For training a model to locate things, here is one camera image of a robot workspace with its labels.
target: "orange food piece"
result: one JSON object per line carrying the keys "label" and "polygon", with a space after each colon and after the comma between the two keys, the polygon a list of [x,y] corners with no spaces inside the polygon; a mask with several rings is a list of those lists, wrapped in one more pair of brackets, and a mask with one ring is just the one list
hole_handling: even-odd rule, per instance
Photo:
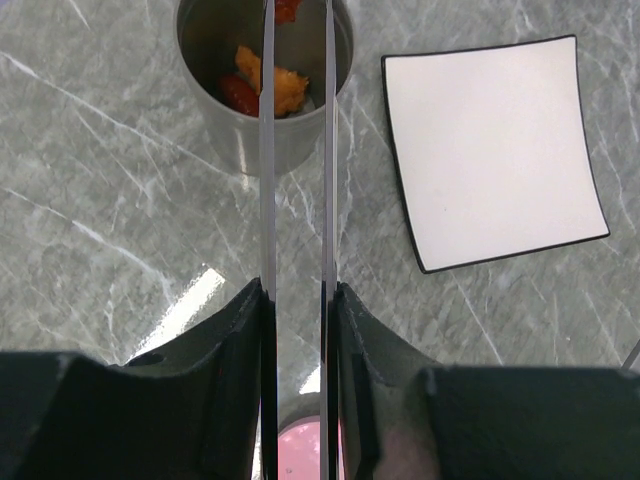
{"label": "orange food piece", "polygon": [[302,0],[276,0],[276,25],[296,21],[296,11]]}
{"label": "orange food piece", "polygon": [[[260,95],[260,68],[262,61],[251,49],[240,45],[236,52],[236,66],[245,75],[256,93]],[[275,113],[282,117],[288,113],[297,112],[305,102],[305,92],[309,86],[309,78],[298,75],[286,68],[275,67]]]}

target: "marble countertop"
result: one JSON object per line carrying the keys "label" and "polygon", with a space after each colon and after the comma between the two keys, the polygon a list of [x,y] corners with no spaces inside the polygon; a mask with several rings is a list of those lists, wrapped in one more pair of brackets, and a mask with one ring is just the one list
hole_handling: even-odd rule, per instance
{"label": "marble countertop", "polygon": [[[620,365],[640,337],[638,3],[347,3],[359,50],[340,105],[340,279],[441,362]],[[10,0],[0,9],[1,349],[124,362],[258,276],[258,184],[216,167],[179,70],[173,7]],[[570,33],[611,236],[421,274],[396,188],[380,57]],[[318,384],[319,152],[277,191],[282,398]]]}

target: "metal cup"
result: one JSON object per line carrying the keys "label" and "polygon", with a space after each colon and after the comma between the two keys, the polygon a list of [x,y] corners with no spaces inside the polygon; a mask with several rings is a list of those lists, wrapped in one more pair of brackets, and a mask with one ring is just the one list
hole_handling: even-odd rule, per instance
{"label": "metal cup", "polygon": [[[342,0],[334,0],[338,96],[353,61],[353,23]],[[236,71],[238,45],[260,55],[263,0],[180,0],[175,41],[183,72],[204,115],[215,150],[227,170],[260,174],[258,119],[227,107],[217,90],[221,75]],[[276,28],[275,64],[309,77],[301,113],[276,119],[276,174],[305,161],[324,129],[325,0],[302,0],[296,21]]]}

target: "food in cup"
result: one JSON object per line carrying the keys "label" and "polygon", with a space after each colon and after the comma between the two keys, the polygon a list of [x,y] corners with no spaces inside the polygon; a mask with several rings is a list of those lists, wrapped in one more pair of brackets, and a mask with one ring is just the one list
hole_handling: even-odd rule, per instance
{"label": "food in cup", "polygon": [[249,82],[235,74],[224,75],[218,80],[218,88],[227,105],[236,112],[258,116],[260,102]]}
{"label": "food in cup", "polygon": [[[260,57],[255,55],[250,48],[243,45],[236,52],[236,67],[249,79],[257,95],[260,94]],[[297,72],[282,67],[275,67],[275,114],[282,117],[290,113],[298,112],[305,103],[306,90],[309,86],[309,77],[299,75]]]}
{"label": "food in cup", "polygon": [[276,25],[296,21],[296,11],[302,0],[276,0]]}

